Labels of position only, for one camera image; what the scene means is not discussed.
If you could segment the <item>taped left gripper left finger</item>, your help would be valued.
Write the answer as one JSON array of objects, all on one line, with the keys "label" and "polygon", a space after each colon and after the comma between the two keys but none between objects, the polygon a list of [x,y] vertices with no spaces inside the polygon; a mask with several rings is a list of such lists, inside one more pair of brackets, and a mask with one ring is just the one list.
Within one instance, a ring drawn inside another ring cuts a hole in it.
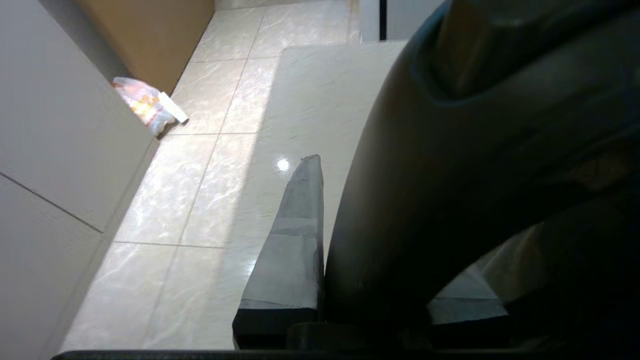
[{"label": "taped left gripper left finger", "polygon": [[323,172],[301,160],[279,203],[232,322],[237,348],[284,348],[290,328],[317,322],[324,295]]}]

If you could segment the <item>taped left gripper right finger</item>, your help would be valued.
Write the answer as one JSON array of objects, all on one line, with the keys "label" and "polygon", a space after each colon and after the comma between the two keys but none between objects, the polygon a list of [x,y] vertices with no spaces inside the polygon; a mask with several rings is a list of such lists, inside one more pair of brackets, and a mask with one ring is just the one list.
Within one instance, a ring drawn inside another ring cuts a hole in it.
[{"label": "taped left gripper right finger", "polygon": [[509,346],[510,315],[478,266],[470,265],[430,301],[434,346]]}]

